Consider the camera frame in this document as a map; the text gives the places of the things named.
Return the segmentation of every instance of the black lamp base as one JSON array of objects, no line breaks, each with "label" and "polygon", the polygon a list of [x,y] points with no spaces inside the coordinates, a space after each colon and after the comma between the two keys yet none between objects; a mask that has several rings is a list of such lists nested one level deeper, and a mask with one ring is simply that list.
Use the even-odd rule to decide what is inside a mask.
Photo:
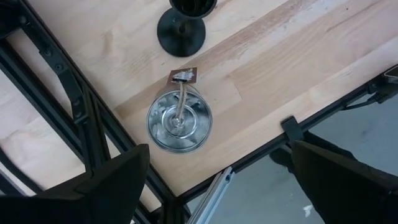
[{"label": "black lamp base", "polygon": [[184,18],[174,9],[169,9],[157,24],[157,38],[170,55],[189,57],[205,42],[205,23],[202,19]]}]

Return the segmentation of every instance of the gray floor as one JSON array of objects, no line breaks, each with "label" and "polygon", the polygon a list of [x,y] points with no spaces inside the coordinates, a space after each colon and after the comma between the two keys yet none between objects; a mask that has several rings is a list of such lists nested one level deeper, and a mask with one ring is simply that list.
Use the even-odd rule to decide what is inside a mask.
[{"label": "gray floor", "polygon": [[[377,169],[398,175],[398,96],[382,105],[341,111],[311,131]],[[199,198],[188,205],[194,210]],[[269,157],[238,173],[210,223],[323,223],[294,176]]]}]

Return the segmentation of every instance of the wooden tabletop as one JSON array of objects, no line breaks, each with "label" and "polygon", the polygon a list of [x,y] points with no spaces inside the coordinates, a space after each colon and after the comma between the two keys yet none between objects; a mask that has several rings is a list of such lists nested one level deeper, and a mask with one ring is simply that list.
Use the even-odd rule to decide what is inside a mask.
[{"label": "wooden tabletop", "polygon": [[[157,22],[168,0],[31,0],[30,3],[176,195],[303,121],[398,62],[396,0],[219,0],[206,18],[202,49],[188,58],[163,51]],[[9,41],[70,111],[55,74],[19,31]],[[213,112],[208,142],[186,155],[165,152],[146,115],[167,75],[198,67],[195,87]],[[0,75],[0,144],[45,188],[83,164]],[[117,152],[111,146],[113,154]],[[149,210],[160,203],[146,189]]]}]

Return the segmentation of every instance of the round metal tin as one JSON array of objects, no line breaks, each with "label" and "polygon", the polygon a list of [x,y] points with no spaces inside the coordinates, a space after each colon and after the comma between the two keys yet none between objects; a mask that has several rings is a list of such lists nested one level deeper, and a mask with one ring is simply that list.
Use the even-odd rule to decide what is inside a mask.
[{"label": "round metal tin", "polygon": [[158,97],[149,108],[147,130],[150,138],[160,148],[177,153],[192,152],[207,140],[213,117],[210,107],[194,87],[187,85],[187,100],[183,120],[176,118],[180,91],[177,87]]}]

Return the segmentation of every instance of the brown tag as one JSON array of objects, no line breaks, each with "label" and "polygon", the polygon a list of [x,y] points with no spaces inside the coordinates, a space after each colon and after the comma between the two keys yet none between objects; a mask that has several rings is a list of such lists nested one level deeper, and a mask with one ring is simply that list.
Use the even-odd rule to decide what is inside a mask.
[{"label": "brown tag", "polygon": [[184,82],[186,84],[194,84],[197,82],[197,68],[184,68],[172,70],[167,83]]}]

